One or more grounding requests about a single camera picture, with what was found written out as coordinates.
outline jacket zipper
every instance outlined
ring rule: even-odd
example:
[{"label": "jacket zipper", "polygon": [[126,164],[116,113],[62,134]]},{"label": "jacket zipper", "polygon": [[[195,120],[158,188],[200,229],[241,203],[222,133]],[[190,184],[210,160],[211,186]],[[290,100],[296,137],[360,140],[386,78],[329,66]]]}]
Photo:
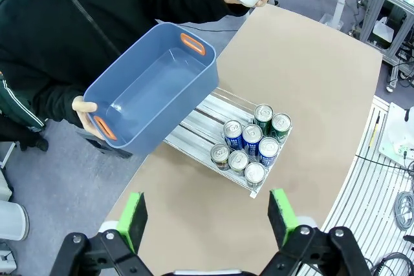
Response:
[{"label": "jacket zipper", "polygon": [[82,15],[86,18],[86,20],[93,26],[93,28],[98,32],[101,38],[107,43],[107,45],[116,53],[117,56],[121,55],[121,52],[117,49],[117,47],[112,43],[112,41],[105,35],[103,30],[96,24],[95,20],[91,17],[91,15],[85,10],[85,8],[81,5],[79,0],[71,0],[75,7],[82,13]]}]

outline blue plastic bin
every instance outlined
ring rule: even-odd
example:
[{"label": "blue plastic bin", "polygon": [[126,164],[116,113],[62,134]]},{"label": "blue plastic bin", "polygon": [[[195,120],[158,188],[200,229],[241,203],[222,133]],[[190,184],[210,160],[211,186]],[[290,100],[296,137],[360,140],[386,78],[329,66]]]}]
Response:
[{"label": "blue plastic bin", "polygon": [[219,84],[214,48],[172,23],[153,27],[86,91],[114,148],[147,155]]}]

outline silver can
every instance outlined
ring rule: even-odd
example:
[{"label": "silver can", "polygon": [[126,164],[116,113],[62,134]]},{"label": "silver can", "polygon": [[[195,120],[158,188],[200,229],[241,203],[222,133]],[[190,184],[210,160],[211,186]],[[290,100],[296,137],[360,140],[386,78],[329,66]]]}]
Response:
[{"label": "silver can", "polygon": [[230,168],[228,165],[228,157],[230,156],[230,149],[221,143],[214,145],[210,151],[213,163],[218,169],[226,171]]},{"label": "silver can", "polygon": [[234,151],[228,158],[228,165],[237,176],[243,176],[248,165],[247,154],[243,151]]},{"label": "silver can", "polygon": [[223,133],[227,145],[233,150],[241,150],[243,148],[243,139],[241,133],[243,128],[239,121],[230,120],[224,123]]},{"label": "silver can", "polygon": [[250,163],[245,169],[246,182],[252,189],[257,188],[265,179],[265,168],[259,163]]},{"label": "silver can", "polygon": [[269,105],[261,104],[254,109],[254,121],[261,128],[263,135],[268,135],[272,126],[273,109]]},{"label": "silver can", "polygon": [[292,128],[292,120],[290,116],[285,113],[278,113],[272,119],[272,130],[270,131],[271,137],[283,142]]},{"label": "silver can", "polygon": [[256,124],[247,125],[243,129],[244,146],[248,155],[256,157],[259,154],[259,142],[262,137],[261,128]]},{"label": "silver can", "polygon": [[265,167],[270,167],[279,152],[279,143],[272,137],[262,139],[259,144],[259,161]]}]

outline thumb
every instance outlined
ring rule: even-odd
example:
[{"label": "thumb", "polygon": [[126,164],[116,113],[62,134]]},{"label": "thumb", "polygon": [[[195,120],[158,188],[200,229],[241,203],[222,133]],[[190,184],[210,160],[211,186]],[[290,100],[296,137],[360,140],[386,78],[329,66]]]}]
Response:
[{"label": "thumb", "polygon": [[95,112],[98,110],[98,105],[89,101],[83,101],[83,97],[78,96],[72,102],[72,109],[77,112]]}]

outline yellow pen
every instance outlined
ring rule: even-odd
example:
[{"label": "yellow pen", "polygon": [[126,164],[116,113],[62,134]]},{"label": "yellow pen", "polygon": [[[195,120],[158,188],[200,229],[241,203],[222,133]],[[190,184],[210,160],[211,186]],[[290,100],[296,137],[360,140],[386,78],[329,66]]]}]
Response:
[{"label": "yellow pen", "polygon": [[378,112],[378,117],[376,118],[376,122],[375,122],[375,126],[374,126],[374,131],[373,131],[373,135],[371,137],[371,140],[369,141],[369,145],[368,148],[371,148],[373,142],[374,142],[374,138],[375,138],[375,133],[376,130],[378,129],[378,124],[380,123],[380,113]]}]

